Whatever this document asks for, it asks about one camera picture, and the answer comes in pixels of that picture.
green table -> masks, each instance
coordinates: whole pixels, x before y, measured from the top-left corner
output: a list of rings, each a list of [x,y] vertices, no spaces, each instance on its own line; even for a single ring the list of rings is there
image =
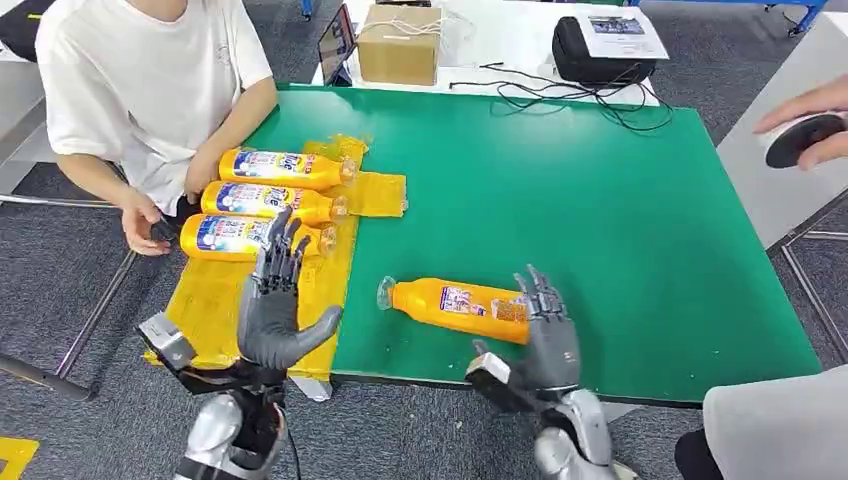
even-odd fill
[[[581,383],[606,398],[700,402],[821,368],[692,110],[636,134],[592,104],[507,115],[493,97],[307,87],[279,99],[251,146],[373,137],[364,169],[407,176],[406,215],[360,223],[334,373],[461,382],[472,337],[378,310],[378,283],[516,289],[526,263],[563,294]]]

paper sheet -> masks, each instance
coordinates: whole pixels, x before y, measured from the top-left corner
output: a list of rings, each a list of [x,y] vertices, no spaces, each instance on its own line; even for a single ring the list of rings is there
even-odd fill
[[[657,31],[636,7],[581,9],[576,15],[589,55],[595,58],[667,59]]]

black bag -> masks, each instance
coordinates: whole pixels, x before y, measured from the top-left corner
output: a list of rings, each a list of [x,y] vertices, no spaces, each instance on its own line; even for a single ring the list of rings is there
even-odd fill
[[[575,17],[562,17],[554,28],[554,62],[559,76],[590,88],[623,87],[639,83],[654,72],[655,59],[594,58]]]

cardboard box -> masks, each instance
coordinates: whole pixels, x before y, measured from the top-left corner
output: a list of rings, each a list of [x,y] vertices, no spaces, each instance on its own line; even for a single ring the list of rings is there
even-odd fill
[[[380,24],[397,20],[420,28],[442,18],[439,8],[372,5],[356,43],[359,67],[368,82],[434,85],[438,63],[438,33],[410,35]]]

white t-shirt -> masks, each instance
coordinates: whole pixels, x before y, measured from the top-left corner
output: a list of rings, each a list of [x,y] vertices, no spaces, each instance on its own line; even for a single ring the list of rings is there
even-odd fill
[[[168,215],[197,148],[271,76],[241,0],[188,0],[174,22],[127,0],[57,0],[35,45],[53,150],[120,163]]]

